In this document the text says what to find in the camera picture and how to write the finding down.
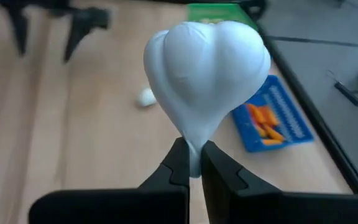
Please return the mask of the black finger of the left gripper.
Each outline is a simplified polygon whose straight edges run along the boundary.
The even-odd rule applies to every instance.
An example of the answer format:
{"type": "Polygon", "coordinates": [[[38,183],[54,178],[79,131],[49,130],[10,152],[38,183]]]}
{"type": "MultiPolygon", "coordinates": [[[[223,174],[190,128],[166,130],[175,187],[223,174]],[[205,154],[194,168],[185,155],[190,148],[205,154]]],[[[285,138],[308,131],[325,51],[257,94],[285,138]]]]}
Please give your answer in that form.
{"type": "Polygon", "coordinates": [[[72,53],[75,51],[81,40],[88,34],[88,25],[83,19],[73,18],[68,35],[67,44],[64,53],[64,62],[68,62],[72,53]]]}
{"type": "Polygon", "coordinates": [[[19,55],[23,56],[26,52],[28,19],[21,9],[10,9],[9,18],[19,55]]]}

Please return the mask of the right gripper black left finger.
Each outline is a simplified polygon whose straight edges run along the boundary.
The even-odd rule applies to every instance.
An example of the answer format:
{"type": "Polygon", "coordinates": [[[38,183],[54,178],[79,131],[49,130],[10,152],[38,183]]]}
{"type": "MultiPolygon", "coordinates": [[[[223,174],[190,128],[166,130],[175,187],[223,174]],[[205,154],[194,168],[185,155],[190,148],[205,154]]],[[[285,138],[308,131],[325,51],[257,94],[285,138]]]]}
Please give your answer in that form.
{"type": "Polygon", "coordinates": [[[131,189],[57,190],[37,199],[29,223],[188,223],[188,145],[177,138],[142,184],[131,189]]]}

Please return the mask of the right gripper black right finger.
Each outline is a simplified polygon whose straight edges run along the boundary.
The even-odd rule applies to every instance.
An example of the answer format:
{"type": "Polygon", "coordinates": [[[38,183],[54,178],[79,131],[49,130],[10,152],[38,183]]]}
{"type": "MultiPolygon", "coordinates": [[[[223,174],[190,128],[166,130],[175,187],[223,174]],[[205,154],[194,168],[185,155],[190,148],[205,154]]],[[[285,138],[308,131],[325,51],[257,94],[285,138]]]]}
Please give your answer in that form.
{"type": "Polygon", "coordinates": [[[358,224],[358,195],[282,191],[212,141],[201,151],[201,176],[210,223],[358,224]]]}

